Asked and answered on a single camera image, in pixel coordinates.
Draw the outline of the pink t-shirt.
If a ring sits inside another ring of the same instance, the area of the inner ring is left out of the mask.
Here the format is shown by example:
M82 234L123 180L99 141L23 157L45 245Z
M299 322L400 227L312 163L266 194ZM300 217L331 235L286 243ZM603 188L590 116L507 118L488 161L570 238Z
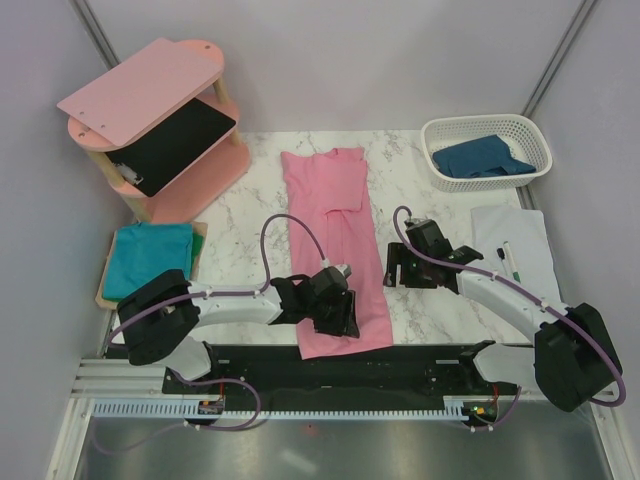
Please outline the pink t-shirt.
M347 355L393 344L392 321L383 293L380 259L368 192L364 149L334 148L308 157L281 154L289 214L314 233L314 243L297 223L289 223L292 270L309 276L318 271L318 247L332 264L348 264L355 291L360 337L317 334L310 320L296 326L303 359Z

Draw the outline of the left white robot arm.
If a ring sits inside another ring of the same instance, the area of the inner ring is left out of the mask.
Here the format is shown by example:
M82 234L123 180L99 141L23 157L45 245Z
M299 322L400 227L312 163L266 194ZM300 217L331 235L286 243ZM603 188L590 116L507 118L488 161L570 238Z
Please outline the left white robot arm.
M168 270L117 305L120 333L129 363L159 364L185 379L198 393L219 382L209 348L192 332L220 324L296 325L309 320L313 331L332 337L360 336L350 267L327 266L313 276L273 278L263 290L198 286L180 270Z

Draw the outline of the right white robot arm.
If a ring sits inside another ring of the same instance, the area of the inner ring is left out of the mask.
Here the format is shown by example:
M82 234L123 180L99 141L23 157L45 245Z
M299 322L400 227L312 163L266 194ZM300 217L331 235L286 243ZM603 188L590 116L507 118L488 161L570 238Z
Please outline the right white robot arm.
M447 289L492 311L528 341L486 340L465 350L457 371L465 391L477 394L492 383L508 383L540 392L565 412L586 402L624 404L623 368L596 308L549 301L490 270L481 252L453 247L432 219L395 219L393 226L398 240L388 246L387 286Z

